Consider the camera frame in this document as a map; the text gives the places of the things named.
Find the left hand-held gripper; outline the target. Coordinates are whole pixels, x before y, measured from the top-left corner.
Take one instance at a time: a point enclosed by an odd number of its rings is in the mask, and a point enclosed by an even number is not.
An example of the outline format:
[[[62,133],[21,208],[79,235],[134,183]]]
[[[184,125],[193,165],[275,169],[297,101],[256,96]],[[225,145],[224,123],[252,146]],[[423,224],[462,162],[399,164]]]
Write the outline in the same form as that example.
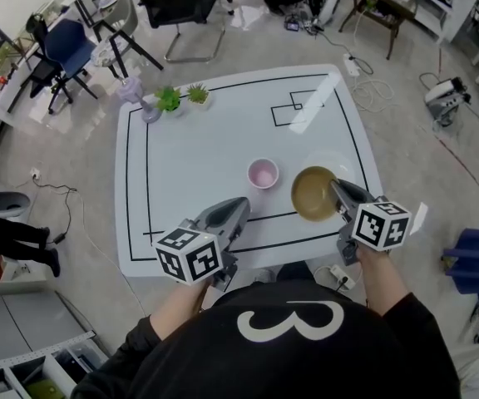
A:
[[[248,198],[226,199],[200,214],[200,229],[181,225],[166,231],[154,242],[161,274],[186,286],[209,281],[226,291],[238,271],[237,258],[227,248],[250,213]]]

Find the brown bowl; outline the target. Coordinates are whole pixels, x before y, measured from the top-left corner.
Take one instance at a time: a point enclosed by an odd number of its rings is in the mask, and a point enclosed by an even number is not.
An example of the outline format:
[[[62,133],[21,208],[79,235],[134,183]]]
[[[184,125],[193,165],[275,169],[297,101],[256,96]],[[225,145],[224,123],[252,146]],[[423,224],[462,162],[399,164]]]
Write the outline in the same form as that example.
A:
[[[336,175],[322,166],[310,166],[301,170],[291,188],[291,201],[294,210],[303,219],[321,222],[336,213],[336,194],[332,182]]]

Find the white plate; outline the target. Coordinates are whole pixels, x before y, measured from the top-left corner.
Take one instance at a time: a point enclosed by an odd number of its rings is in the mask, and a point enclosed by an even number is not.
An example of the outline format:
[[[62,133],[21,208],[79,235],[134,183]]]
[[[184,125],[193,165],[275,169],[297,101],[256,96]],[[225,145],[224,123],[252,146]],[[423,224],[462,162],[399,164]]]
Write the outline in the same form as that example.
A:
[[[321,166],[330,170],[339,179],[354,182],[356,173],[351,160],[337,151],[316,150],[311,152],[304,159],[301,168],[310,166]]]

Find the pink cup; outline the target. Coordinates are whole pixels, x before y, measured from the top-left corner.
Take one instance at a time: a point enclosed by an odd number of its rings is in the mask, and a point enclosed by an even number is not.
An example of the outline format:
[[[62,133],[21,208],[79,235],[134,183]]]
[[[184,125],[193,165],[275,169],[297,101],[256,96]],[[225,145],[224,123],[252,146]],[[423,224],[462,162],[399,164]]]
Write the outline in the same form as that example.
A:
[[[257,189],[270,189],[279,179],[279,167],[269,158],[258,158],[249,165],[247,178]]]

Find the person's right forearm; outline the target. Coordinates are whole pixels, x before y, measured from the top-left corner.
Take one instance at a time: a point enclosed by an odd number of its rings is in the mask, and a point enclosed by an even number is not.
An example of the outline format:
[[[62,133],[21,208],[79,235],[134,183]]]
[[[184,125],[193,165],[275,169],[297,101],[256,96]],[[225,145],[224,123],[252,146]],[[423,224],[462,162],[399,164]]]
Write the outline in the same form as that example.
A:
[[[359,245],[357,257],[370,308],[381,316],[410,314],[414,297],[408,292],[393,261],[386,252]]]

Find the white paper slip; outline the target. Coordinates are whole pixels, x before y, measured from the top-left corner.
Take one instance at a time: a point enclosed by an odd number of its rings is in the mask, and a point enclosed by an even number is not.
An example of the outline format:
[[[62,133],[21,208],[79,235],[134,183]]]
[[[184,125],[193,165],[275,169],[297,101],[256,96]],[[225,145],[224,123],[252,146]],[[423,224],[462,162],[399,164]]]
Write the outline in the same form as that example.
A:
[[[427,212],[428,206],[424,202],[421,202],[417,209],[417,213],[414,215],[413,224],[409,235],[414,235],[421,229],[426,220]]]

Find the white power strip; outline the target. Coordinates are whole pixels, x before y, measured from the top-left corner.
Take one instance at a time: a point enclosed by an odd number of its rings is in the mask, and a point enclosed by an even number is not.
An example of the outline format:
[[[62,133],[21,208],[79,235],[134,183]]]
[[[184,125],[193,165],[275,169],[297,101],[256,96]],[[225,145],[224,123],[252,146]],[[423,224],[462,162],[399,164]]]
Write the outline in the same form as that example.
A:
[[[348,275],[343,269],[341,269],[337,264],[333,264],[329,267],[330,274],[336,279],[338,288],[350,291],[354,289],[358,278],[354,279]]]
[[[352,77],[360,76],[360,69],[356,64],[354,57],[352,57],[349,53],[345,53],[343,55],[343,64],[345,65],[347,72]]]

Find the spiky green potted plant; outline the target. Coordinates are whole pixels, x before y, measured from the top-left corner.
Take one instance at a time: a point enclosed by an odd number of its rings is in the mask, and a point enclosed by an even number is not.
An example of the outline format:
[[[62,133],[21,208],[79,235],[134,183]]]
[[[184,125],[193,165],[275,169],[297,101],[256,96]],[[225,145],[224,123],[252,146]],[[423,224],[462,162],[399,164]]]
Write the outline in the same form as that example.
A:
[[[188,102],[199,110],[206,110],[210,106],[210,92],[203,83],[192,84],[187,88]]]

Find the leafy green potted plant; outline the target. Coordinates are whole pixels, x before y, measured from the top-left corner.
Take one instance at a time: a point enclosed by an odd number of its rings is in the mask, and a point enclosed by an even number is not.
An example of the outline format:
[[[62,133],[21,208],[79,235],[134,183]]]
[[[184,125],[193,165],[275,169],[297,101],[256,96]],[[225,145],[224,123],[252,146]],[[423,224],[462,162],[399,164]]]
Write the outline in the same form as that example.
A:
[[[180,89],[173,86],[163,86],[154,93],[156,107],[169,116],[178,117],[182,114]]]

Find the silver equipment case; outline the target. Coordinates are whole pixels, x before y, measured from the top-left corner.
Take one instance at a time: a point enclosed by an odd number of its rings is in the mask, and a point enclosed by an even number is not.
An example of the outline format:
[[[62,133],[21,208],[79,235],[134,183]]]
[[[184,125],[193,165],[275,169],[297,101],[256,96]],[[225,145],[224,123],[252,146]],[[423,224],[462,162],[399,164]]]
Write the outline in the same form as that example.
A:
[[[471,98],[461,78],[453,77],[431,88],[424,96],[424,102],[433,120],[440,127],[448,127],[459,107],[470,103]]]

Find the small lavender desk fan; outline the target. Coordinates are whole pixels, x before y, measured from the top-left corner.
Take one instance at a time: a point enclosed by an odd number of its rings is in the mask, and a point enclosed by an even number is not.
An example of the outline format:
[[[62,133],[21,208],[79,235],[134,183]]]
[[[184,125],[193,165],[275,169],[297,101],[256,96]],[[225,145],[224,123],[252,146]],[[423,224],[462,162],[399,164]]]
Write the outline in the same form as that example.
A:
[[[158,121],[161,117],[161,110],[153,103],[144,98],[144,91],[141,80],[138,77],[129,76],[121,80],[121,84],[116,89],[118,97],[131,104],[139,104],[141,107],[141,119],[146,124]]]

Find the wooden table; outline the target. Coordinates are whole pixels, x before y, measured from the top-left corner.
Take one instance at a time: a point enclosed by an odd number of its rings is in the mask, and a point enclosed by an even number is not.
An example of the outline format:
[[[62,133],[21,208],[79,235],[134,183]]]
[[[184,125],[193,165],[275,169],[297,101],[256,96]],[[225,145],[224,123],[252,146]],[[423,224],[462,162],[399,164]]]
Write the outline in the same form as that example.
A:
[[[388,53],[389,61],[393,53],[393,46],[398,38],[400,27],[406,21],[413,21],[417,14],[416,0],[353,0],[353,7],[344,18],[338,31],[342,32],[353,17],[362,17],[373,20],[390,32]]]

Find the white perforated shelf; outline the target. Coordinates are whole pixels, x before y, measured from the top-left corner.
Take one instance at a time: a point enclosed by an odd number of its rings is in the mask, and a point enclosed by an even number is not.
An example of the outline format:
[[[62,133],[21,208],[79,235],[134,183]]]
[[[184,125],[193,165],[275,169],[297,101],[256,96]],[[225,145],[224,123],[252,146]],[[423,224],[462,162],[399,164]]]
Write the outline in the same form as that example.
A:
[[[69,399],[106,360],[93,331],[37,350],[20,336],[0,341],[0,399]]]

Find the grey cabinet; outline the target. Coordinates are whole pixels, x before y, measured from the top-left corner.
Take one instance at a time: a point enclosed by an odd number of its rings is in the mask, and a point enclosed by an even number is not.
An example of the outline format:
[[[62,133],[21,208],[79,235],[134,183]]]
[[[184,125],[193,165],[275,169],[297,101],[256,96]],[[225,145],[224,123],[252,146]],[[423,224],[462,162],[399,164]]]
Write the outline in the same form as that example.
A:
[[[0,296],[0,360],[35,352],[85,333],[54,292]]]

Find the blue chair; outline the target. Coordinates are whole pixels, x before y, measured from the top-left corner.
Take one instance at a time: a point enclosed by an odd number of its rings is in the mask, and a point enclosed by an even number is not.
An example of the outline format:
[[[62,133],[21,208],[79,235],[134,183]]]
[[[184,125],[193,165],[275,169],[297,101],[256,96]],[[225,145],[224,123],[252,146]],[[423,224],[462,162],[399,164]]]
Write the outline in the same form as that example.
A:
[[[32,97],[42,88],[49,88],[53,98],[63,93],[67,102],[72,104],[73,98],[67,89],[67,83],[73,80],[91,97],[97,98],[79,77],[81,74],[88,74],[85,66],[96,48],[79,22],[63,18],[49,28],[44,18],[37,14],[28,18],[26,32],[32,35],[39,46],[39,50],[35,52],[38,64],[28,77],[33,82]]]

